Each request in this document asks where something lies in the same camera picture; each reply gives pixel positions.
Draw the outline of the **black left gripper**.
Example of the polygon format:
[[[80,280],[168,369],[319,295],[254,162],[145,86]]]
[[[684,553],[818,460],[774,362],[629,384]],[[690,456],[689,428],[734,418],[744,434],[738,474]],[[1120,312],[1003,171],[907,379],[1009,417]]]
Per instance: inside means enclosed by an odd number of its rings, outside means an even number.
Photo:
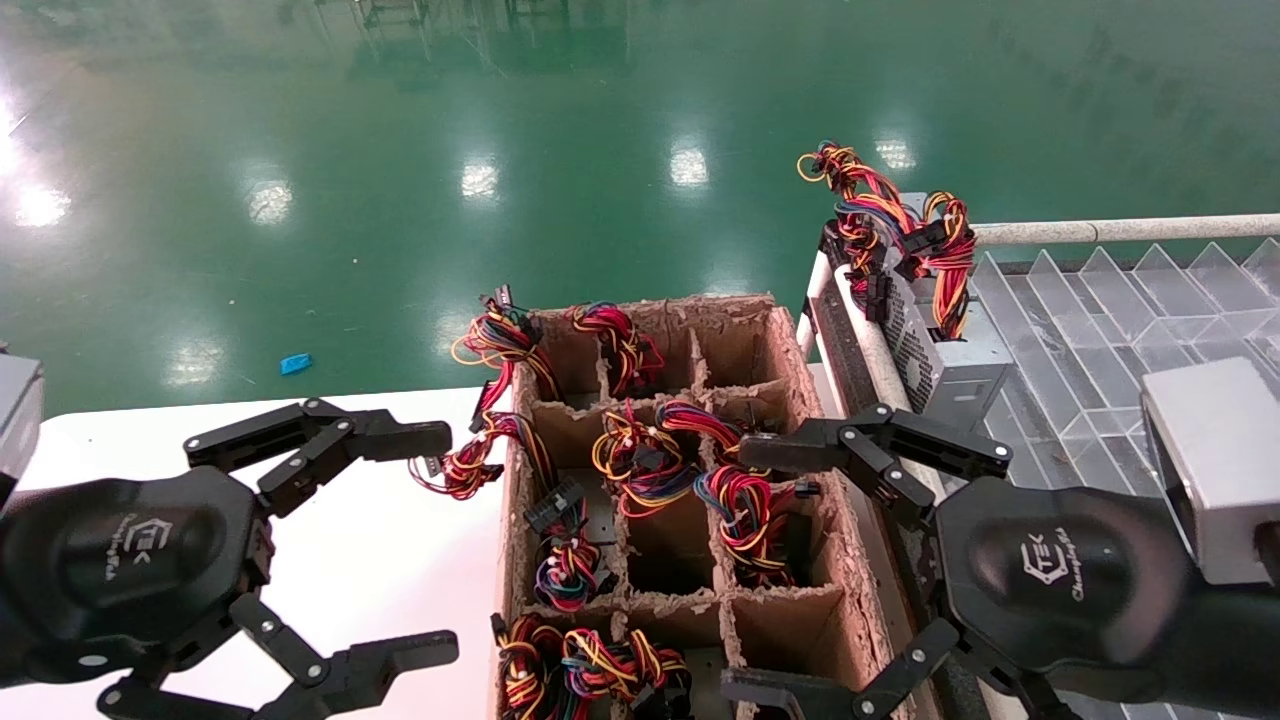
[[[27,489],[3,511],[4,687],[202,662],[269,583],[268,514],[212,468]]]

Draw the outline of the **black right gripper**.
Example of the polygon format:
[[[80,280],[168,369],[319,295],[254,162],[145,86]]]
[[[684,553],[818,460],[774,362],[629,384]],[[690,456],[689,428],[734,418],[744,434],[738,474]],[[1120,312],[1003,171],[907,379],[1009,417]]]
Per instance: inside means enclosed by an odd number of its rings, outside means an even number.
[[[904,464],[964,480],[1004,479],[1012,451],[893,409],[806,418],[787,434],[744,436],[750,468],[841,471],[906,528],[929,528],[934,491]],[[751,667],[721,674],[728,700],[791,719],[887,719],[948,657],[1018,698],[1030,719],[1074,719],[1069,691],[1157,691],[1156,650],[1196,569],[1164,502],[1084,487],[974,480],[934,515],[948,607],[864,689]]]

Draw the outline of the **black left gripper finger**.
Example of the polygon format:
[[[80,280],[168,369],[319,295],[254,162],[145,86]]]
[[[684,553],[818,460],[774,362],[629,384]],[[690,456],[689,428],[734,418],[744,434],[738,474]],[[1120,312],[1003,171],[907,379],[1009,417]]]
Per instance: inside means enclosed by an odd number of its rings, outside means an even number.
[[[385,409],[349,411],[323,398],[276,407],[186,441],[191,468],[233,473],[276,456],[259,479],[265,512],[285,518],[357,460],[440,457],[452,447],[445,421],[401,423]]]
[[[439,630],[353,644],[324,659],[255,594],[232,603],[230,619],[291,675],[275,700],[248,708],[179,694],[161,688],[164,671],[136,670],[101,693],[97,710],[110,719],[329,719],[376,707],[401,674],[460,656],[457,635]]]

